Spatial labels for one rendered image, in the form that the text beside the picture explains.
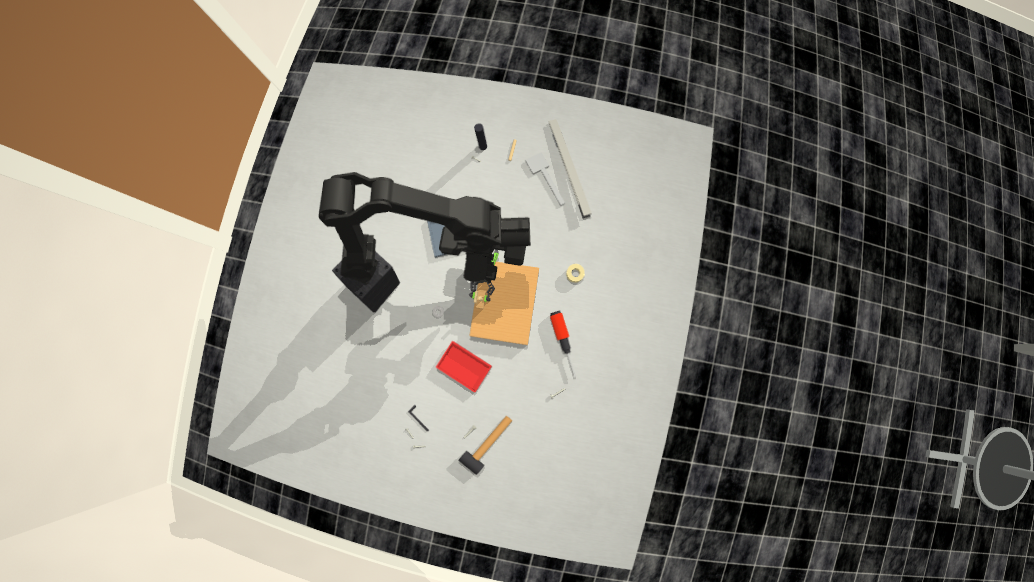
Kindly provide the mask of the light wooden board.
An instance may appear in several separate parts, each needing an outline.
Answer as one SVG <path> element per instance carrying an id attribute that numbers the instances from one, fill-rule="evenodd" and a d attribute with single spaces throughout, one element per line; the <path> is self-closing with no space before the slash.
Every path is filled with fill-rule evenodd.
<path id="1" fill-rule="evenodd" d="M 528 345 L 539 268 L 503 262 L 494 266 L 495 290 L 484 309 L 474 304 L 470 336 Z"/>

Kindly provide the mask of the tan short cylinder with hole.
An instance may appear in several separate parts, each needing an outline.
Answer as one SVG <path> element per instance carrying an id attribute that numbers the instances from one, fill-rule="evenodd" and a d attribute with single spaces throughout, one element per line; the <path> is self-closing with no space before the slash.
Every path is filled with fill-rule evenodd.
<path id="1" fill-rule="evenodd" d="M 572 276 L 572 274 L 571 274 L 572 270 L 577 270 L 579 272 L 579 276 L 578 277 Z M 568 267 L 568 269 L 567 269 L 567 272 L 566 272 L 566 276 L 567 276 L 568 280 L 571 281 L 571 282 L 573 282 L 573 283 L 577 283 L 577 282 L 581 281 L 582 278 L 584 277 L 584 274 L 585 274 L 584 269 L 579 264 L 572 264 L 572 265 L 570 265 Z"/>

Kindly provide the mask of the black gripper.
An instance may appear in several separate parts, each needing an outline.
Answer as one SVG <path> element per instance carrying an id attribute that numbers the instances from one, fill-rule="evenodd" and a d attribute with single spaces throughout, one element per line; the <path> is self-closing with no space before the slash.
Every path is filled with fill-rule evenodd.
<path id="1" fill-rule="evenodd" d="M 474 250 L 465 240 L 454 241 L 454 235 L 446 227 L 443 227 L 440 235 L 440 244 L 439 244 L 439 250 L 442 254 L 459 256 L 461 251 L 466 252 L 466 247 L 467 251 L 472 251 L 476 254 L 492 254 L 494 250 L 505 251 L 504 263 L 517 266 L 521 266 L 524 263 L 525 251 L 526 251 L 526 246 L 500 247 L 500 245 L 491 245 L 487 249 L 481 251 Z"/>

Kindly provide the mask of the red screwdriver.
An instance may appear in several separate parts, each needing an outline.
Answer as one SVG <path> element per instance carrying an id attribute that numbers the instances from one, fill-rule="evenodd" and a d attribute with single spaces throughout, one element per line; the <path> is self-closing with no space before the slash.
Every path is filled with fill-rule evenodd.
<path id="1" fill-rule="evenodd" d="M 571 370 L 572 370 L 573 376 L 576 377 L 576 373 L 575 373 L 575 370 L 574 370 L 574 367 L 573 367 L 573 363 L 572 363 L 572 360 L 571 360 L 571 357 L 570 357 L 570 354 L 569 354 L 569 353 L 571 353 L 570 351 L 571 347 L 570 347 L 569 340 L 568 340 L 569 334 L 568 334 L 568 331 L 567 331 L 567 328 L 566 328 L 566 324 L 565 324 L 564 318 L 562 318 L 562 313 L 560 311 L 556 311 L 556 312 L 550 313 L 550 315 L 551 315 L 550 318 L 551 318 L 551 321 L 552 321 L 552 325 L 553 325 L 553 328 L 554 328 L 554 331 L 555 331 L 555 334 L 556 334 L 556 338 L 557 338 L 557 340 L 560 341 L 560 344 L 561 344 L 561 347 L 562 347 L 562 351 L 565 354 L 567 354 L 567 357 L 568 357 L 568 360 L 569 360 L 569 363 L 570 363 L 570 366 L 571 366 Z"/>

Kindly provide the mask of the red open tray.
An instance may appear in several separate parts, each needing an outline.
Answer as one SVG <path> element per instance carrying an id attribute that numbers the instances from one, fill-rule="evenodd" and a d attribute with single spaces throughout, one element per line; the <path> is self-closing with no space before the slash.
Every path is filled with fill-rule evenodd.
<path id="1" fill-rule="evenodd" d="M 492 366 L 490 364 L 483 361 L 476 355 L 465 350 L 453 341 L 449 345 L 446 353 L 444 353 L 436 366 L 436 368 L 438 368 L 442 372 L 456 381 L 461 382 L 473 392 L 477 391 L 491 367 Z"/>

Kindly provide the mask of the black mallet with wooden handle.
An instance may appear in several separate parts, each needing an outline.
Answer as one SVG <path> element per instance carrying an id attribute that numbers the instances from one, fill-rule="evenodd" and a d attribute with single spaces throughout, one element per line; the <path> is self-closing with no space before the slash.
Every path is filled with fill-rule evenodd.
<path id="1" fill-rule="evenodd" d="M 501 435 L 501 432 L 508 427 L 512 420 L 506 416 L 500 424 L 495 428 L 495 430 L 489 435 L 489 437 L 481 445 L 478 450 L 472 455 L 466 451 L 458 461 L 460 461 L 464 466 L 466 466 L 474 474 L 478 474 L 484 464 L 479 461 L 479 459 L 485 454 L 485 452 L 493 445 L 497 438 Z"/>

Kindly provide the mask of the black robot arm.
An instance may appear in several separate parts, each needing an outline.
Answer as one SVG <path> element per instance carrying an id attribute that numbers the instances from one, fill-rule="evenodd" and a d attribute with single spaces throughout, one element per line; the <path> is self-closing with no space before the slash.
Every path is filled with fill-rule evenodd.
<path id="1" fill-rule="evenodd" d="M 360 184 L 371 188 L 370 202 L 354 210 L 355 185 Z M 360 224 L 385 212 L 444 225 L 454 235 L 454 241 L 465 240 L 474 250 L 485 250 L 491 245 L 531 246 L 530 218 L 501 218 L 501 207 L 493 202 L 470 196 L 451 200 L 394 183 L 387 177 L 368 178 L 351 172 L 325 179 L 320 201 L 320 220 L 327 227 L 335 227 L 343 243 L 341 276 L 365 276 L 351 279 L 369 283 L 378 263 L 375 263 L 376 239 L 374 235 L 363 234 Z M 494 254 L 466 250 L 464 279 L 491 283 L 498 269 L 492 261 Z"/>

